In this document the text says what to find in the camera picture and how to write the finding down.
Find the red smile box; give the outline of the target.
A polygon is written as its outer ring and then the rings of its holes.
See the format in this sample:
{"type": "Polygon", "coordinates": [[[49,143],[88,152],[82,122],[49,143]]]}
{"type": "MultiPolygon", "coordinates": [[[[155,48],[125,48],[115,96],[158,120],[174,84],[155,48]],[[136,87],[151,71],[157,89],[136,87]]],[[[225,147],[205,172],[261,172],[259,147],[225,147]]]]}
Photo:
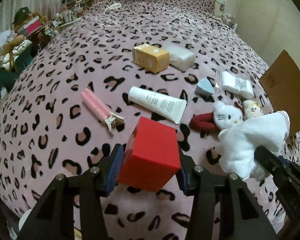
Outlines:
{"type": "Polygon", "coordinates": [[[117,181],[134,188],[156,192],[180,169],[175,129],[140,117],[126,144],[117,181]]]}

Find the pink hair clip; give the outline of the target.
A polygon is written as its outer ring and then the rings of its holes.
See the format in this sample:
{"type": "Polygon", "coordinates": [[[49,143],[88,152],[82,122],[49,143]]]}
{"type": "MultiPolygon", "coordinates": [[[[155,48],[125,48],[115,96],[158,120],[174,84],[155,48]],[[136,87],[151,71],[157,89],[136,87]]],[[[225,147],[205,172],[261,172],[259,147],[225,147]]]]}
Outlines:
{"type": "Polygon", "coordinates": [[[125,124],[124,118],[113,113],[111,109],[89,88],[83,90],[81,97],[87,108],[98,118],[98,120],[107,126],[110,134],[113,134],[113,129],[117,125],[125,124]]]}

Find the white cloth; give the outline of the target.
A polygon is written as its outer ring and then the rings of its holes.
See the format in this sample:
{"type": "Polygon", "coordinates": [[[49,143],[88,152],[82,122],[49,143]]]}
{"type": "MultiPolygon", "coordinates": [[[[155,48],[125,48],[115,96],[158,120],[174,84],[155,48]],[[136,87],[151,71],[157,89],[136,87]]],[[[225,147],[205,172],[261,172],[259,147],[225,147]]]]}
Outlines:
{"type": "Polygon", "coordinates": [[[254,158],[259,146],[264,146],[276,156],[284,148],[290,132],[290,118],[287,112],[262,115],[222,130],[216,152],[221,156],[219,165],[226,174],[235,173],[242,180],[254,178],[261,181],[269,172],[254,158]]]}

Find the white cream tube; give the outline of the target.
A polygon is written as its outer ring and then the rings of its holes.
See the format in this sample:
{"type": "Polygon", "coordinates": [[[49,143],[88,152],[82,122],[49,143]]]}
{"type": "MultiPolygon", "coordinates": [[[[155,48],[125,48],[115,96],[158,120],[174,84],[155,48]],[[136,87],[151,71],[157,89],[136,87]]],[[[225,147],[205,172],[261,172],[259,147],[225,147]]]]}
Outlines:
{"type": "Polygon", "coordinates": [[[184,99],[135,86],[130,89],[128,100],[165,117],[176,125],[180,123],[187,105],[187,101],[184,99]]]}

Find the Hello Kitty plush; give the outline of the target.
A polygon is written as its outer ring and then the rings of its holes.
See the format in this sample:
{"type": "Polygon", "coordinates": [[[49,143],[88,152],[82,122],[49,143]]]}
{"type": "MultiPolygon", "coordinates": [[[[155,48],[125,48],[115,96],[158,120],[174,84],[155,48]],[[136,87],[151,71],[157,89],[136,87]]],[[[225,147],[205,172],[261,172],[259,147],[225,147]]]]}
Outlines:
{"type": "Polygon", "coordinates": [[[189,127],[197,132],[219,132],[243,121],[243,112],[237,103],[226,105],[222,101],[217,101],[211,113],[193,116],[189,127]]]}

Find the pineapple kitty plush pouch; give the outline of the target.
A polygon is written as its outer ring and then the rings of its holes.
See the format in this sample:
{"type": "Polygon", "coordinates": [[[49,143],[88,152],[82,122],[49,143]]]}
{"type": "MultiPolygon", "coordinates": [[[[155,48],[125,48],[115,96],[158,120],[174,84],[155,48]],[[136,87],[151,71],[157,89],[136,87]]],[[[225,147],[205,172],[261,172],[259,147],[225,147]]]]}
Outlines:
{"type": "Polygon", "coordinates": [[[263,115],[262,107],[253,100],[243,102],[244,120],[249,120],[263,115]]]}

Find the blue triangular sponge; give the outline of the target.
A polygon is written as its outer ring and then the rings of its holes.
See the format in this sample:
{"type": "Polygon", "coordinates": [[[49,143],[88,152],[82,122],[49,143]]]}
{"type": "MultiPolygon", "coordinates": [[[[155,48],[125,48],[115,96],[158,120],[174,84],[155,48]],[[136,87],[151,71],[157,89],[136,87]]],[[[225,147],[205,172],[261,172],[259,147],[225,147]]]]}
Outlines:
{"type": "Polygon", "coordinates": [[[208,78],[205,77],[198,81],[195,88],[195,93],[202,96],[211,96],[215,93],[215,90],[208,78]]]}

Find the white cotton pads bag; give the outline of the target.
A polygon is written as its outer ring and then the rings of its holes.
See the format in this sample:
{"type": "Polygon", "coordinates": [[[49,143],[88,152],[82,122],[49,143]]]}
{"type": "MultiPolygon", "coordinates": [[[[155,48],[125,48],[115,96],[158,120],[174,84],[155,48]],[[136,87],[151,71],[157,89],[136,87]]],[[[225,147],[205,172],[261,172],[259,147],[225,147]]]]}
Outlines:
{"type": "Polygon", "coordinates": [[[216,87],[239,95],[248,100],[254,98],[254,91],[250,80],[232,75],[227,71],[218,70],[216,75],[216,87]]]}

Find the yellow cardboard box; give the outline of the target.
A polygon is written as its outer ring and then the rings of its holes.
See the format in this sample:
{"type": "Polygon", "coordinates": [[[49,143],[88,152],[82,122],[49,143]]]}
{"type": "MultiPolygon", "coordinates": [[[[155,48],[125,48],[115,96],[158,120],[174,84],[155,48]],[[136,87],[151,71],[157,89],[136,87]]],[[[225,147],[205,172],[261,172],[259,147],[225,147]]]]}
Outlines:
{"type": "Polygon", "coordinates": [[[170,54],[167,50],[141,44],[133,48],[133,62],[145,70],[157,74],[169,67],[170,54]]]}

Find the clear plastic pack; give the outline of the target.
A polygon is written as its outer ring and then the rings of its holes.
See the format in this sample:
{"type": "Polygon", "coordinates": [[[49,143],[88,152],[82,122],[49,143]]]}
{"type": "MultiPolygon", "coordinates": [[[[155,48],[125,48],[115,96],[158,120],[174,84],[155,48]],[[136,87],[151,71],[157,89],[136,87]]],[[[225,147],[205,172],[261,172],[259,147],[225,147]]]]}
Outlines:
{"type": "Polygon", "coordinates": [[[196,55],[190,50],[177,46],[175,44],[165,44],[163,48],[169,52],[169,64],[179,71],[186,71],[193,67],[196,55]]]}

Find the brown cardboard box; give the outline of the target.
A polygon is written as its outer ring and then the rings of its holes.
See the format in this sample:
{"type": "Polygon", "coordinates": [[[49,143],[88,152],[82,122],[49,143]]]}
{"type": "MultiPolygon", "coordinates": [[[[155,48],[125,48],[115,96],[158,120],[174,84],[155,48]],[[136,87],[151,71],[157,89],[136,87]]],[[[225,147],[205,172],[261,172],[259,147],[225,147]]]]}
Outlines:
{"type": "Polygon", "coordinates": [[[259,79],[273,109],[284,110],[290,118],[290,134],[300,131],[300,70],[283,50],[259,79]]]}

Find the leopard print pink blanket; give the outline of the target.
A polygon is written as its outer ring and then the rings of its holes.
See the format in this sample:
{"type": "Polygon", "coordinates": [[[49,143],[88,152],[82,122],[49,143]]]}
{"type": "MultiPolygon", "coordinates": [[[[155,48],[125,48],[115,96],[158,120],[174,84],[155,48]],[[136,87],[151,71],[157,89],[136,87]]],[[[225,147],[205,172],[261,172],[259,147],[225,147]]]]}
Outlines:
{"type": "Polygon", "coordinates": [[[54,38],[21,73],[0,111],[0,197],[18,216],[35,206],[59,173],[82,174],[97,165],[115,144],[125,144],[140,117],[173,126],[183,152],[213,173],[221,173],[216,135],[189,128],[194,115],[213,104],[242,103],[218,90],[208,98],[195,93],[205,77],[217,81],[227,70],[247,80],[264,113],[273,111],[259,83],[268,65],[233,30],[211,15],[159,3],[133,3],[105,11],[98,4],[54,38]],[[132,50],[147,43],[175,44],[196,55],[193,67],[169,67],[153,74],[133,63],[132,50]],[[128,100],[131,87],[187,101],[179,124],[128,100]],[[81,93],[89,88],[125,124],[108,128],[87,108],[81,93]]]}

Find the brown teddy bear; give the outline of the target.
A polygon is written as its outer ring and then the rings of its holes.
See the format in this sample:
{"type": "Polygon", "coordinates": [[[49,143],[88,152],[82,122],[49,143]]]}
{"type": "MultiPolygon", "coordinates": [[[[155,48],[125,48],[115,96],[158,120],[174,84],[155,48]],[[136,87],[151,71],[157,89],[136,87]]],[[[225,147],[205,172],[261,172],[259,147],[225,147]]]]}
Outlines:
{"type": "Polygon", "coordinates": [[[25,36],[17,35],[14,39],[5,43],[0,49],[0,58],[2,56],[5,56],[6,54],[9,54],[14,47],[20,45],[25,39],[26,39],[25,36]]]}

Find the pink and white box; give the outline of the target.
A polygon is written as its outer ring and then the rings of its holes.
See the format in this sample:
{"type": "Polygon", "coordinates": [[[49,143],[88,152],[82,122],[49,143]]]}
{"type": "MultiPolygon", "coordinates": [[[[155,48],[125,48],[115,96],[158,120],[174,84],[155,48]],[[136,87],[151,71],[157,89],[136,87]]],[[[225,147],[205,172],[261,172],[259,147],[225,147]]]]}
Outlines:
{"type": "Polygon", "coordinates": [[[17,30],[17,33],[23,36],[27,36],[30,33],[34,32],[38,28],[40,28],[42,25],[40,19],[38,16],[30,20],[28,23],[24,24],[22,27],[20,27],[17,30]]]}

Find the white item on bed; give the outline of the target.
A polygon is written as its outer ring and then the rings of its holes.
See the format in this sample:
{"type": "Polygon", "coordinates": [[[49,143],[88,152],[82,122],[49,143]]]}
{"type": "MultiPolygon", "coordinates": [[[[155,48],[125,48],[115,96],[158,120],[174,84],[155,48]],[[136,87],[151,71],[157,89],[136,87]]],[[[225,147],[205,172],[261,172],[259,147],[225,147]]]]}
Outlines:
{"type": "Polygon", "coordinates": [[[119,10],[122,7],[121,3],[113,3],[111,5],[107,5],[107,7],[105,8],[105,11],[113,11],[113,10],[119,10]]]}

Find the right nightstand with bottles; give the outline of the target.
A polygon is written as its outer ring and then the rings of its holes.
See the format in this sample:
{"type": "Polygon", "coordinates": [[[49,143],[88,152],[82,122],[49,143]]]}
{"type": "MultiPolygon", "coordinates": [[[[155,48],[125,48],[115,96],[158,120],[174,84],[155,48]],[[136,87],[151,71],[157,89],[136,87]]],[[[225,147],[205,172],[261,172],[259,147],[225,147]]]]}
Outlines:
{"type": "Polygon", "coordinates": [[[237,23],[234,22],[234,17],[229,14],[221,14],[216,15],[217,19],[221,21],[224,25],[227,25],[229,28],[231,28],[234,32],[237,30],[237,23]]]}

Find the cluttered left nightstand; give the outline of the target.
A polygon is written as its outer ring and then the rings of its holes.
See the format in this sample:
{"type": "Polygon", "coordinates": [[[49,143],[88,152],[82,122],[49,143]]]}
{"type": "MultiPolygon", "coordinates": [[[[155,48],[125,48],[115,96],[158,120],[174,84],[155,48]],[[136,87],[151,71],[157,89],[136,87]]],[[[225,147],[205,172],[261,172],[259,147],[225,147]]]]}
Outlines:
{"type": "Polygon", "coordinates": [[[60,10],[52,20],[52,25],[60,33],[79,21],[95,3],[96,0],[62,0],[60,10]]]}

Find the green cap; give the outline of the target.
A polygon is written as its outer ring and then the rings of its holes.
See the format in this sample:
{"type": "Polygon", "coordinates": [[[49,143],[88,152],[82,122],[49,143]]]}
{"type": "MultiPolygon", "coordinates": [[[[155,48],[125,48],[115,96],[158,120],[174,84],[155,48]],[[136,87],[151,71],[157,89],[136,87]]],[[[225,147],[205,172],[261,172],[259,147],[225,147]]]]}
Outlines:
{"type": "Polygon", "coordinates": [[[13,24],[23,22],[25,19],[27,19],[29,16],[31,16],[31,14],[32,14],[32,12],[29,10],[28,7],[20,8],[15,13],[13,24]]]}

